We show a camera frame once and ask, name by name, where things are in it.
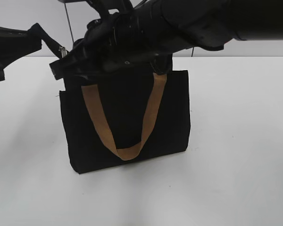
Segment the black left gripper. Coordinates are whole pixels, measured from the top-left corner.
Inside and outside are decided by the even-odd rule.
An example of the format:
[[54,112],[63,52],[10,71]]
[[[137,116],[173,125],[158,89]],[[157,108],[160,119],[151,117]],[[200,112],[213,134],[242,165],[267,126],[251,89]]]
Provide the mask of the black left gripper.
[[[0,27],[0,62],[14,62],[42,48],[42,41],[58,58],[67,55],[65,47],[52,39],[39,23],[28,31]],[[5,80],[3,65],[0,63],[0,81]]]

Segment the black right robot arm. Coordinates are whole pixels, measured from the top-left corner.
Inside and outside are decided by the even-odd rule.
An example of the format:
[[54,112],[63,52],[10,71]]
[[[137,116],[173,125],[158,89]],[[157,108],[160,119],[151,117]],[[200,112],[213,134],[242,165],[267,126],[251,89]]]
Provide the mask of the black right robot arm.
[[89,1],[100,15],[72,51],[50,64],[56,79],[111,74],[166,61],[199,47],[221,51],[235,39],[283,40],[283,0]]

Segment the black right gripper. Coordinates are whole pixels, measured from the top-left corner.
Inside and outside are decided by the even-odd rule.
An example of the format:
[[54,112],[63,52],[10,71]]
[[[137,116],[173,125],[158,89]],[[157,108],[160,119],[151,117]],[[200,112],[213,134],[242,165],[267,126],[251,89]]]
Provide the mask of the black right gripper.
[[55,79],[149,66],[157,75],[173,70],[173,55],[160,55],[160,6],[93,6],[99,19],[64,58],[50,63]]

